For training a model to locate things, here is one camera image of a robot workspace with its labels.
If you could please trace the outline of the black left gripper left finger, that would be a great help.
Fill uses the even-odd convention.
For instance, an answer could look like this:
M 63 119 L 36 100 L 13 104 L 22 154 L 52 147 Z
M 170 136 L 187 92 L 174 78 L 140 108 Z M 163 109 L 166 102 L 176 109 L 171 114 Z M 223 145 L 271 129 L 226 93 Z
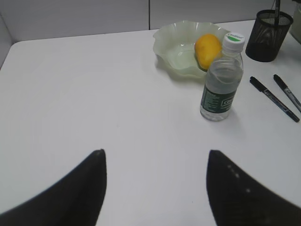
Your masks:
M 47 190 L 2 213 L 2 226 L 94 226 L 107 187 L 106 154 L 93 151 Z

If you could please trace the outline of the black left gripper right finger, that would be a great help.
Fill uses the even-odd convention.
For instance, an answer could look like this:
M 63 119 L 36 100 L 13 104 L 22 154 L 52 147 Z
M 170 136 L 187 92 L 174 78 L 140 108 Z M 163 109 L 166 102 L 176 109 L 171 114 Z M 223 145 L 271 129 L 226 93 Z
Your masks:
M 272 192 L 219 150 L 211 150 L 206 190 L 218 226 L 299 226 L 300 207 Z

